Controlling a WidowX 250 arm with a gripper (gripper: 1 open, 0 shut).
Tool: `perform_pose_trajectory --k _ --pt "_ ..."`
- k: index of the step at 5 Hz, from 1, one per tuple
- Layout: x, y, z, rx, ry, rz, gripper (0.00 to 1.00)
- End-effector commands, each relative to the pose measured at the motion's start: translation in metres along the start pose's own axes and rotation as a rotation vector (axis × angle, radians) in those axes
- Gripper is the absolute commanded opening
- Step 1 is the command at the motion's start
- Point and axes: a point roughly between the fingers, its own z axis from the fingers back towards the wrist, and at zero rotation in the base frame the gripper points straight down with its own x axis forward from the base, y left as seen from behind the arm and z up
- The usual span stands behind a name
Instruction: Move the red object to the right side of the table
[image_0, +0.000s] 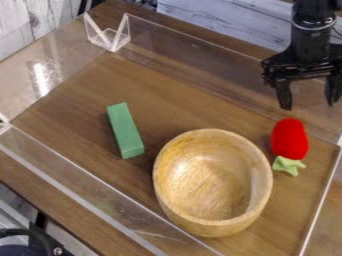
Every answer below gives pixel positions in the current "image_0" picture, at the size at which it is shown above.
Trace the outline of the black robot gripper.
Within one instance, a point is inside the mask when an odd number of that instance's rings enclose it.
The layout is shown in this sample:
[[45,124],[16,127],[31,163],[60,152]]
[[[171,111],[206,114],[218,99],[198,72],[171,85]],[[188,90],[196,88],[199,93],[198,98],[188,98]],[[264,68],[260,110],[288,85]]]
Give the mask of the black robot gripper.
[[275,87],[279,106],[290,111],[295,80],[326,78],[324,97],[333,106],[342,97],[342,44],[330,42],[337,17],[320,19],[294,16],[291,41],[284,51],[262,61],[263,80]]

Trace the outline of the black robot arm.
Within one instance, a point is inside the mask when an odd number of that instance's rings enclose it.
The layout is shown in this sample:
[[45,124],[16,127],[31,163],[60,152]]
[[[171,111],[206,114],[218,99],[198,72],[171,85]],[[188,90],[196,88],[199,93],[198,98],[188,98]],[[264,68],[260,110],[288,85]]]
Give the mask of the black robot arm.
[[342,44],[330,42],[337,11],[342,0],[294,0],[290,45],[260,63],[263,81],[275,89],[284,110],[292,108],[295,80],[324,77],[327,104],[333,106],[342,97]]

